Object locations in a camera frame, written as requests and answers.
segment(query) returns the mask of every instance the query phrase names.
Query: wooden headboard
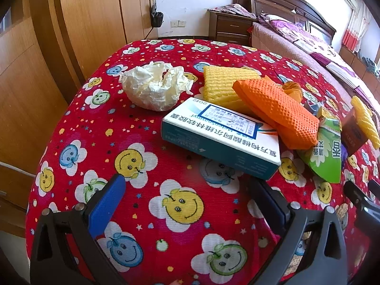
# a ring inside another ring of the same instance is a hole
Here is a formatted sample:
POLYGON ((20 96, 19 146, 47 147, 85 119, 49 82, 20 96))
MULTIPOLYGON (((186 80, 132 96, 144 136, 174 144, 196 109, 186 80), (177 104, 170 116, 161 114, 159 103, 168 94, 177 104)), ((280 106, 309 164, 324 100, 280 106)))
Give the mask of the wooden headboard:
POLYGON ((300 22, 310 34, 325 40, 329 45, 336 30, 305 0, 233 0, 259 16, 261 13, 277 15, 290 22, 300 22))

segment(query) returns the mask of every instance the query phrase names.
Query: red tablecloth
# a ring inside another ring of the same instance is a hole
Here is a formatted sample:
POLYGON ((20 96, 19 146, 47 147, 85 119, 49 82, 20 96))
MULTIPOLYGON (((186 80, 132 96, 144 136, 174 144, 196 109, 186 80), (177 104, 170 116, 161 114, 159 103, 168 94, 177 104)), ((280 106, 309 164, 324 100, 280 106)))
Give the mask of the red tablecloth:
MULTIPOLYGON (((28 255, 44 208, 66 211, 86 202, 118 171, 126 176, 127 190, 98 242, 129 284, 168 285, 176 279, 186 285, 247 284, 277 237, 248 197, 246 175, 163 141, 160 124, 167 113, 145 110, 128 100, 118 82, 120 72, 150 61, 183 66, 194 80, 191 90, 197 98, 202 97, 203 66, 251 67, 277 83, 300 83, 302 103, 325 101, 340 118, 349 110, 322 75, 275 53, 200 40, 126 45, 87 81, 52 135, 30 193, 28 255), (198 203, 195 214, 181 216, 194 209, 192 199, 198 203)), ((180 102, 188 97, 183 93, 180 102)), ((349 272, 354 273, 368 246, 353 226, 355 207, 342 187, 352 179, 370 195, 368 179, 378 181, 379 174, 369 144, 345 163, 341 184, 331 185, 294 151, 281 145, 280 152, 282 165, 269 184, 304 208, 331 205, 337 210, 345 229, 349 272)), ((73 252, 85 271, 79 252, 73 252)), ((302 253, 301 243, 297 254, 302 253)))

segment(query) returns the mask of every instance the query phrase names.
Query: floor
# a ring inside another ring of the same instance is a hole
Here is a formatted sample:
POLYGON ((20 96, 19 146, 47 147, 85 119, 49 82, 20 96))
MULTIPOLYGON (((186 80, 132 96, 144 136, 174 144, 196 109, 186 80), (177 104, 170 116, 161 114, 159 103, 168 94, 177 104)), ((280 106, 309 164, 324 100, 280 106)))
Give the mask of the floor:
POLYGON ((16 272, 29 282, 29 262, 25 239, 0 231, 0 247, 16 272))

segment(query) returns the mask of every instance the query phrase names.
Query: silver bolt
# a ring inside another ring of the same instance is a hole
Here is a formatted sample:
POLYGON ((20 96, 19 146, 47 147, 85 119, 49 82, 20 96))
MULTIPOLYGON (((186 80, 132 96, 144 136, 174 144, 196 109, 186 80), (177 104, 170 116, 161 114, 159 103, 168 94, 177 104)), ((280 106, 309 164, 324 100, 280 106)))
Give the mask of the silver bolt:
POLYGON ((75 205, 74 209, 77 211, 82 211, 85 207, 86 205, 84 203, 78 203, 75 205))
POLYGON ((293 209, 295 209, 295 210, 298 210, 299 208, 301 208, 301 205, 299 204, 298 201, 292 201, 292 202, 290 203, 290 206, 291 206, 293 209))
POLYGON ((42 210, 42 215, 48 215, 50 213, 50 209, 46 208, 42 210))
POLYGON ((328 213, 331 213, 331 214, 333 214, 333 213, 335 212, 334 208, 331 207, 330 205, 328 205, 328 206, 326 207, 326 211, 327 211, 328 213))

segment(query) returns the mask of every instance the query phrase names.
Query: red and white curtain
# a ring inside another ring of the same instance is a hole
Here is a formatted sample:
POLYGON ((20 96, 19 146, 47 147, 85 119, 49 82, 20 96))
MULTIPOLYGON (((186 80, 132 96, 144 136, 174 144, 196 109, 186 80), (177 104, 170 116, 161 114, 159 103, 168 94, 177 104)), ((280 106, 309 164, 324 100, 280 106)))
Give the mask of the red and white curtain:
POLYGON ((356 0, 356 3, 357 8, 352 13, 342 44, 351 51, 357 52, 372 15, 363 0, 356 0))

